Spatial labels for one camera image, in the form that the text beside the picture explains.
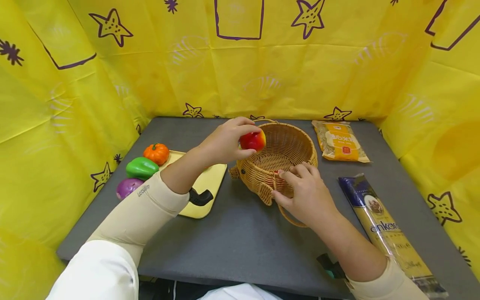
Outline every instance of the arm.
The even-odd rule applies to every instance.
[[[290,199],[273,191],[275,200],[308,225],[338,258],[357,299],[427,299],[402,270],[390,263],[335,207],[320,172],[302,163],[279,171],[294,189]]]
[[[137,267],[144,246],[187,205],[188,192],[205,167],[255,153],[240,150],[238,140],[259,131],[247,118],[228,120],[198,147],[145,181],[98,226],[47,299],[137,299]]]
[[[259,130],[243,117],[220,125],[198,147],[144,182],[137,189],[143,188],[143,193],[133,192],[120,202],[88,240],[107,240],[123,247],[138,266],[147,242],[185,208],[188,192],[205,168],[255,153],[240,150],[238,140]]]

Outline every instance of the yellow curtain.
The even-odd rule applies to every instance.
[[[1,299],[45,298],[153,116],[373,121],[480,277],[477,1],[0,7]]]

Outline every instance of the wicker basket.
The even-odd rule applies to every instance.
[[[265,133],[266,147],[247,159],[238,160],[237,165],[231,168],[229,173],[232,178],[240,178],[250,191],[270,206],[273,199],[272,190],[293,197],[293,188],[278,176],[277,171],[288,170],[302,161],[318,166],[317,152],[312,139],[301,129],[269,119],[255,120],[259,121],[270,122],[259,126]],[[288,222],[298,227],[307,227],[290,218],[284,208],[277,205]]]

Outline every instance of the beige arm sleeve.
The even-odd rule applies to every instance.
[[[357,300],[428,300],[428,297],[388,259],[387,268],[377,279],[369,282],[350,280],[350,291]]]
[[[155,173],[123,199],[92,233],[90,240],[113,242],[132,256],[138,267],[151,237],[188,204],[189,194],[172,192]]]

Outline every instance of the yellow cutting board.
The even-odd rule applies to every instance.
[[[169,164],[182,157],[184,154],[184,152],[170,151],[167,162],[160,167],[160,170],[163,170]],[[188,202],[187,206],[180,212],[180,215],[188,216],[194,219],[201,219],[205,217],[212,209],[213,202],[216,199],[216,194],[218,193],[218,189],[220,188],[220,184],[222,183],[223,176],[225,175],[226,170],[227,165],[222,164],[213,165],[207,168],[198,177],[197,181],[195,181],[195,183],[193,184],[193,188],[199,194],[203,193],[205,190],[209,190],[213,195],[213,200],[207,203],[205,206],[196,206],[193,205],[191,202]]]

